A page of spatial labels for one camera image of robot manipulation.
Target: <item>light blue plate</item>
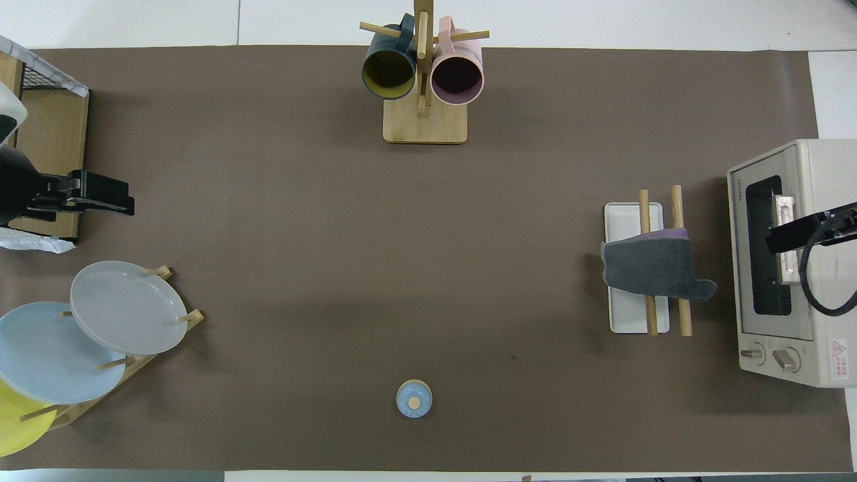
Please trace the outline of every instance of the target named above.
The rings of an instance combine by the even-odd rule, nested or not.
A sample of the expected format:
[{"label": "light blue plate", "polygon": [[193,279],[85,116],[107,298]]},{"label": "light blue plate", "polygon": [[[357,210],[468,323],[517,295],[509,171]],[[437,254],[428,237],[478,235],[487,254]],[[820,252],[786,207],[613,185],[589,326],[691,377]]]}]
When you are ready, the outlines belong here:
[{"label": "light blue plate", "polygon": [[14,391],[67,405],[99,398],[119,384],[125,366],[99,370],[124,358],[90,339],[67,303],[24,304],[0,318],[0,378]]},{"label": "light blue plate", "polygon": [[410,419],[419,419],[428,413],[431,401],[431,389],[422,380],[408,380],[402,383],[396,394],[396,406],[405,417]]}]

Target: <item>black cable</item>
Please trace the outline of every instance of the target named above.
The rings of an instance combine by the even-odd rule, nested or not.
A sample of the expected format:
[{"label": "black cable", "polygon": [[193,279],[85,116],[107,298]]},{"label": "black cable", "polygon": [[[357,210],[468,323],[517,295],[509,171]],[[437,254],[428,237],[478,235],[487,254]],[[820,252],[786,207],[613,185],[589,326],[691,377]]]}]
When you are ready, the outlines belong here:
[{"label": "black cable", "polygon": [[809,265],[809,253],[812,250],[813,245],[820,241],[825,232],[836,229],[835,224],[841,224],[841,221],[836,218],[835,215],[831,215],[831,217],[827,220],[822,221],[812,235],[807,239],[806,244],[804,244],[803,254],[800,255],[800,265],[798,266],[798,274],[800,275],[800,288],[803,290],[804,295],[806,296],[806,300],[809,301],[809,304],[812,308],[815,308],[819,312],[827,316],[842,316],[849,311],[853,310],[855,306],[857,306],[857,290],[854,291],[854,294],[851,295],[851,298],[845,302],[839,308],[831,309],[819,302],[815,296],[812,294],[812,290],[809,287],[809,280],[806,278],[806,267]]}]

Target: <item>yellow plate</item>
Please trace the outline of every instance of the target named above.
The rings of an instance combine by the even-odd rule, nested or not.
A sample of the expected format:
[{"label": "yellow plate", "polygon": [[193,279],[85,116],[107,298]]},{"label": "yellow plate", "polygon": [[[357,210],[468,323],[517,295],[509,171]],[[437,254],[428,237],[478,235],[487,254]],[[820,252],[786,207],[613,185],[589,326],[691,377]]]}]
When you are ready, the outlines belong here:
[{"label": "yellow plate", "polygon": [[19,417],[48,407],[50,403],[30,400],[0,381],[0,457],[25,449],[51,428],[57,412],[39,415],[26,422]]}]

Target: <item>toaster oven window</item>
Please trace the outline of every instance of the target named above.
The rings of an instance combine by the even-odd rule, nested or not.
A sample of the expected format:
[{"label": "toaster oven window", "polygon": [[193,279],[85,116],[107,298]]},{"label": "toaster oven window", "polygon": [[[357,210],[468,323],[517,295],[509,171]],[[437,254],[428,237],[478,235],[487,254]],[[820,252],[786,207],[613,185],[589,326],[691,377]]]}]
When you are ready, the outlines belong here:
[{"label": "toaster oven window", "polygon": [[753,309],[759,315],[787,316],[792,312],[788,286],[777,276],[777,256],[768,251],[764,239],[774,226],[774,195],[782,194],[779,176],[763,179],[746,188],[747,230],[750,241],[750,274]]}]

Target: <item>brown tabletop mat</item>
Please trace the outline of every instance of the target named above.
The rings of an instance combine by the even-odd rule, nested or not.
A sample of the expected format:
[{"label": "brown tabletop mat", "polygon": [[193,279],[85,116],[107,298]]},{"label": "brown tabletop mat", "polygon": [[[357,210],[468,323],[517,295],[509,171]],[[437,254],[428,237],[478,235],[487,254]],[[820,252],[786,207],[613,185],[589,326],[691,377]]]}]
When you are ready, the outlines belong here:
[{"label": "brown tabletop mat", "polygon": [[[841,390],[737,361],[724,176],[817,135],[804,52],[486,49],[469,141],[433,147],[383,142],[364,51],[41,52],[92,89],[86,165],[137,215],[0,251],[0,309],[120,259],[208,319],[0,468],[852,469]],[[671,184],[719,290],[690,339],[613,334],[603,206]]]}]

